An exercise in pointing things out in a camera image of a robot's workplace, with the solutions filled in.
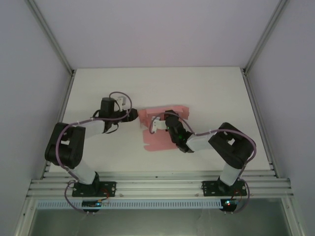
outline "black bracket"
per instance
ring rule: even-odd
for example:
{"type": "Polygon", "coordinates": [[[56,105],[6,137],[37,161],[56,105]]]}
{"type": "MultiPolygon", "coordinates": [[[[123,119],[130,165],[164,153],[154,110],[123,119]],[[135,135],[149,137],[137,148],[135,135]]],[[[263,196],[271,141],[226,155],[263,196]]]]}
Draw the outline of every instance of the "black bracket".
{"type": "Polygon", "coordinates": [[[246,196],[247,191],[245,183],[241,180],[235,181],[235,183],[229,187],[227,191],[222,191],[219,188],[219,182],[216,181],[203,181],[202,191],[204,197],[226,197],[226,196],[246,196]]]}
{"type": "Polygon", "coordinates": [[[99,181],[98,173],[92,184],[75,183],[73,186],[73,197],[114,197],[116,193],[116,182],[99,181]]]}
{"type": "Polygon", "coordinates": [[[114,197],[116,194],[116,182],[99,182],[99,189],[91,193],[86,191],[84,184],[75,183],[72,191],[73,197],[114,197]]]}

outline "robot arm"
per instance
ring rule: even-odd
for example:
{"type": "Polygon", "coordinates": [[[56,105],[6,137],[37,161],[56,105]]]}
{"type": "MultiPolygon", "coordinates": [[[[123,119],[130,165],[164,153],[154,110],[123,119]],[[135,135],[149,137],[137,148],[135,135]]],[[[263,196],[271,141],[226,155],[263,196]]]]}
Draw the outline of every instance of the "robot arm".
{"type": "Polygon", "coordinates": [[[166,113],[167,115],[164,116],[163,121],[154,121],[154,131],[156,128],[163,129],[166,127],[172,142],[182,152],[191,153],[204,149],[214,149],[224,159],[225,166],[217,185],[222,195],[225,196],[233,188],[247,160],[254,151],[253,144],[246,138],[246,135],[227,122],[223,123],[216,132],[210,131],[204,135],[195,135],[184,129],[174,111],[170,110],[166,113]]]}
{"type": "Polygon", "coordinates": [[[69,127],[64,132],[59,144],[58,156],[60,161],[56,157],[57,141],[68,124],[57,123],[47,145],[45,159],[57,166],[61,162],[63,167],[78,180],[76,188],[82,189],[81,192],[86,192],[90,196],[94,196],[99,191],[100,182],[98,174],[82,160],[84,140],[94,135],[106,133],[112,125],[118,125],[118,122],[135,120],[138,117],[137,110],[123,110],[125,102],[126,98],[124,97],[119,97],[117,100],[110,97],[103,98],[100,110],[97,110],[93,115],[95,120],[69,127]],[[117,111],[114,111],[115,104],[119,107],[117,111]]]}

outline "glass panel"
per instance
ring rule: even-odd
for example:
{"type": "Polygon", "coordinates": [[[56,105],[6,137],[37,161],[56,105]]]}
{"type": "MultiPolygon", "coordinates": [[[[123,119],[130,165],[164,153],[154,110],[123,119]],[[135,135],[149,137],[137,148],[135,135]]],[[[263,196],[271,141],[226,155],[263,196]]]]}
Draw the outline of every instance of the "glass panel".
{"type": "Polygon", "coordinates": [[[238,214],[218,209],[37,210],[30,236],[290,236],[280,200],[250,201],[238,214]]]}

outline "aluminum frame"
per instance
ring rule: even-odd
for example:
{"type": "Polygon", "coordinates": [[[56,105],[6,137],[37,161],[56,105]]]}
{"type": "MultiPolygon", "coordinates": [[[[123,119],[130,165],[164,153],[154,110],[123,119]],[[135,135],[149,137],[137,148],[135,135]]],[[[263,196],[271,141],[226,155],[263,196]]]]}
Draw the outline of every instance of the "aluminum frame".
{"type": "MultiPolygon", "coordinates": [[[[71,68],[34,0],[25,0],[25,2],[45,33],[60,61],[71,75],[65,92],[63,104],[58,115],[58,121],[62,121],[75,77],[75,71],[71,68]]],[[[290,187],[290,181],[285,178],[278,178],[281,175],[271,150],[271,145],[267,137],[266,129],[260,115],[254,92],[252,90],[251,82],[247,77],[288,2],[289,0],[279,1],[245,69],[242,69],[245,86],[271,169],[270,171],[245,171],[243,173],[243,178],[249,184],[251,189],[251,198],[281,198],[284,214],[287,217],[288,225],[292,234],[295,236],[305,236],[304,224],[299,218],[300,213],[297,212],[298,207],[296,206],[296,201],[290,187]]],[[[67,173],[49,173],[49,167],[50,163],[46,162],[41,178],[38,180],[32,180],[31,182],[30,189],[27,193],[27,197],[18,220],[14,234],[15,236],[27,236],[29,234],[38,201],[63,199],[63,192],[66,183],[72,178],[68,176],[67,173]]],[[[216,180],[220,175],[218,171],[189,173],[99,174],[101,180],[117,181],[117,191],[114,199],[127,201],[134,199],[211,199],[211,197],[203,197],[201,182],[204,180],[216,180]]],[[[70,193],[71,191],[69,191],[68,196],[73,200],[74,198],[70,196],[70,193]]]]}

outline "ventilation grille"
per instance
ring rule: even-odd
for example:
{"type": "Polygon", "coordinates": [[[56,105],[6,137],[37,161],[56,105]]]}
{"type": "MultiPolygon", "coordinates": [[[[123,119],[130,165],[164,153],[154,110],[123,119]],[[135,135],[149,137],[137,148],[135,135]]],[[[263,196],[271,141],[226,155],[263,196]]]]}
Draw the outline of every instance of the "ventilation grille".
{"type": "MultiPolygon", "coordinates": [[[[81,200],[72,200],[77,208],[82,208],[81,200]]],[[[110,200],[102,207],[84,209],[214,209],[222,208],[220,199],[202,200],[110,200]]],[[[72,209],[65,200],[38,200],[37,209],[72,209]]]]}

